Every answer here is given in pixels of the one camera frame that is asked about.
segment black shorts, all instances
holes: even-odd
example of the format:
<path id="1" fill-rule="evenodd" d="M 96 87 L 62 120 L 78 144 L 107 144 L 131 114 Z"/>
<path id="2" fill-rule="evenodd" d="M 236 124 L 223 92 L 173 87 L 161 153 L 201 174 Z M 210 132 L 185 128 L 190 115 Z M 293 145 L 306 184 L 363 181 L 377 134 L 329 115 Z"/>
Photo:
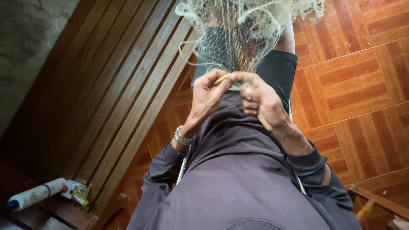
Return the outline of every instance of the black shorts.
<path id="1" fill-rule="evenodd" d="M 199 47 L 199 54 L 197 63 L 218 63 L 225 66 L 225 70 L 228 72 L 237 71 L 238 65 L 232 63 L 227 63 L 226 60 L 229 57 L 225 56 L 227 52 L 223 49 L 227 49 L 225 45 L 225 37 L 223 28 L 211 27 L 207 28 L 202 44 Z M 284 109 L 289 112 L 289 99 L 292 89 L 292 83 L 294 82 L 295 68 L 297 67 L 297 55 L 279 51 L 272 50 L 269 54 L 264 57 L 264 60 L 258 66 L 256 74 L 258 74 L 269 86 L 271 86 L 281 98 L 283 102 Z M 206 73 L 208 65 L 198 65 L 196 66 L 195 74 L 192 80 L 193 82 L 200 76 Z M 210 66 L 210 68 L 218 68 L 217 65 Z M 224 99 L 235 96 L 238 91 L 228 91 Z"/>

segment fishing net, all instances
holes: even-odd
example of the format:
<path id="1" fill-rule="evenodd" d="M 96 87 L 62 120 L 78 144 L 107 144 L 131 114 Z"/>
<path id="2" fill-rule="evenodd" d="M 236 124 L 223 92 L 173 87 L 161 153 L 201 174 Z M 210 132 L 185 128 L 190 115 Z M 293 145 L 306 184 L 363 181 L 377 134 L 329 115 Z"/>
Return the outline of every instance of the fishing net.
<path id="1" fill-rule="evenodd" d="M 188 18 L 198 40 L 193 51 L 206 72 L 255 72 L 289 21 L 323 13 L 324 0 L 182 0 L 176 14 Z"/>

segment yellow netting needle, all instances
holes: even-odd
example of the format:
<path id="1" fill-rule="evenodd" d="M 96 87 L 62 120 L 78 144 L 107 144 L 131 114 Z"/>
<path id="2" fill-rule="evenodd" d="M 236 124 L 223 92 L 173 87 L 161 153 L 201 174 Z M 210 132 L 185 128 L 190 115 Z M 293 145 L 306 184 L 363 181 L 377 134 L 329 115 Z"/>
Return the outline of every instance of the yellow netting needle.
<path id="1" fill-rule="evenodd" d="M 220 82 L 226 80 L 229 76 L 230 76 L 230 73 L 226 74 L 226 75 L 223 76 L 223 77 L 220 77 L 219 79 L 217 79 L 217 80 L 213 83 L 212 86 L 218 85 Z"/>

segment white bottle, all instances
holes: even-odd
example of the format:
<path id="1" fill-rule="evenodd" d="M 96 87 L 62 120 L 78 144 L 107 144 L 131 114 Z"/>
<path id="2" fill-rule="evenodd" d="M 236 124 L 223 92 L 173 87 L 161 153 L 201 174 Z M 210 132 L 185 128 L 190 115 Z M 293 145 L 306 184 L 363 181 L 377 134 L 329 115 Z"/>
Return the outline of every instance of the white bottle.
<path id="1" fill-rule="evenodd" d="M 57 192 L 60 192 L 63 189 L 64 183 L 64 178 L 58 178 L 25 192 L 14 195 L 7 202 L 7 206 L 9 207 L 9 209 L 15 212 L 30 207 L 31 205 L 38 203 L 46 199 L 47 197 L 56 194 Z"/>

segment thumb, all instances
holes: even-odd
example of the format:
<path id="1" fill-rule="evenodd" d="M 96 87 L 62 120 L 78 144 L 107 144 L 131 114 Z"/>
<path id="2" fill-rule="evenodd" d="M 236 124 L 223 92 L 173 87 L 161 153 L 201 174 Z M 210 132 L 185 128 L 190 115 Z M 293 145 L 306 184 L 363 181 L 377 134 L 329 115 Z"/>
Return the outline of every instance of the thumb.
<path id="1" fill-rule="evenodd" d="M 227 79 L 222 81 L 222 83 L 220 83 L 217 86 L 217 88 L 213 91 L 213 93 L 215 94 L 217 98 L 221 98 L 226 93 L 226 91 L 230 89 L 233 83 L 234 82 L 232 81 L 231 77 L 228 77 Z"/>

